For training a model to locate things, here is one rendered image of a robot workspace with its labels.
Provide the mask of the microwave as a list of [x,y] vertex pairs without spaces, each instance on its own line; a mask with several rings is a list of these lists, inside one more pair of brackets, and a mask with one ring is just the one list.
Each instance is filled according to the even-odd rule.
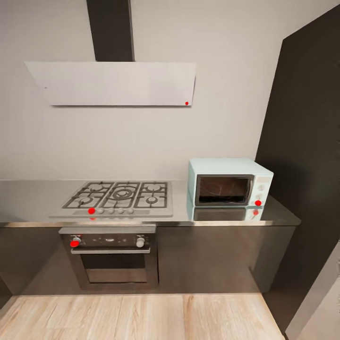
[[249,158],[190,158],[193,206],[264,206],[273,172]]

